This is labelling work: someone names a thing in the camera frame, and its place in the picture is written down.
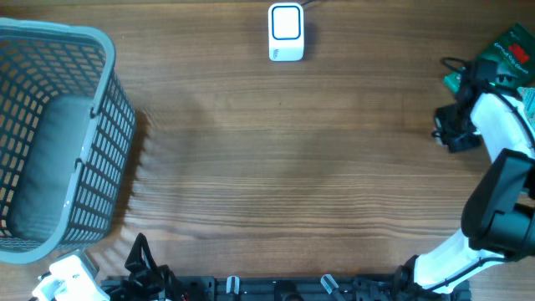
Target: white electronic device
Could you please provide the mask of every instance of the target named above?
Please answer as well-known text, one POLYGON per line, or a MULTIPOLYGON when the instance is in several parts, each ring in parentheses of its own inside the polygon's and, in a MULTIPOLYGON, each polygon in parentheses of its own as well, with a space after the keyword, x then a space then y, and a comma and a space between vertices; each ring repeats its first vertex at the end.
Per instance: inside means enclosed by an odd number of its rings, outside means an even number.
POLYGON ((267 11, 269 19, 269 58, 292 62, 303 58, 304 14, 298 3, 275 3, 267 11))

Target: perforated basket side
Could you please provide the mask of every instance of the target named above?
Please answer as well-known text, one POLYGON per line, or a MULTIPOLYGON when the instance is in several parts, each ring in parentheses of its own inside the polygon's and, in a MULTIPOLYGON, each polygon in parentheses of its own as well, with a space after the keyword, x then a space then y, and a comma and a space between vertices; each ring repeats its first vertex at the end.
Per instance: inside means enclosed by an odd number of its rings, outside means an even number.
POLYGON ((135 112, 114 72, 104 95, 98 124, 61 248, 88 246, 110 230, 120 182, 135 132, 135 112))

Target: green snack package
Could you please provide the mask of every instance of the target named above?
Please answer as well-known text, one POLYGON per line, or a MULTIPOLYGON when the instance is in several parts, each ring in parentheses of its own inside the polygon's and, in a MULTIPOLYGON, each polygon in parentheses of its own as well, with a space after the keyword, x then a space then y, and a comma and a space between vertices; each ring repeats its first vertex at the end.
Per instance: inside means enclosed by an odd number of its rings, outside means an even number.
MULTIPOLYGON (((516 23, 489 45, 478 58, 498 62, 498 74, 507 74, 512 80, 503 79, 500 84, 518 88, 535 75, 535 38, 516 23)), ((455 93, 459 89, 459 74, 449 74, 444 83, 455 93)))

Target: plastic basket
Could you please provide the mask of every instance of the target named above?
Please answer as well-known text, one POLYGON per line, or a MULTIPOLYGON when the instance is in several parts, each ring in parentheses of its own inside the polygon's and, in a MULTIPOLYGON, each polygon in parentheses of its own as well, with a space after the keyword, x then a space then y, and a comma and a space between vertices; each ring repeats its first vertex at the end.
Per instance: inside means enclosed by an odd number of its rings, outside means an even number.
POLYGON ((110 230, 135 112, 95 28, 0 18, 0 261, 110 230))

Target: wood grain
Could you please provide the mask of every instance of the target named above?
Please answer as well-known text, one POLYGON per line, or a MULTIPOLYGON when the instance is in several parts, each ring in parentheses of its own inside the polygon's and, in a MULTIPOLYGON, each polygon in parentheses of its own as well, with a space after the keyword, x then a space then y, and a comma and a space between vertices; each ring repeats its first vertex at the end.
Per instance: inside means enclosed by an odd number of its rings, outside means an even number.
MULTIPOLYGON (((460 226, 490 163, 431 139, 453 101, 438 60, 535 28, 535 3, 315 3, 305 58, 288 64, 268 59, 269 5, 0 8, 115 42, 138 132, 112 232, 90 249, 99 278, 125 274, 138 232, 176 274, 265 277, 389 273, 460 226)), ((0 265, 0 299, 29 298, 57 255, 0 265)), ((533 264, 476 276, 474 299, 531 299, 533 264)))

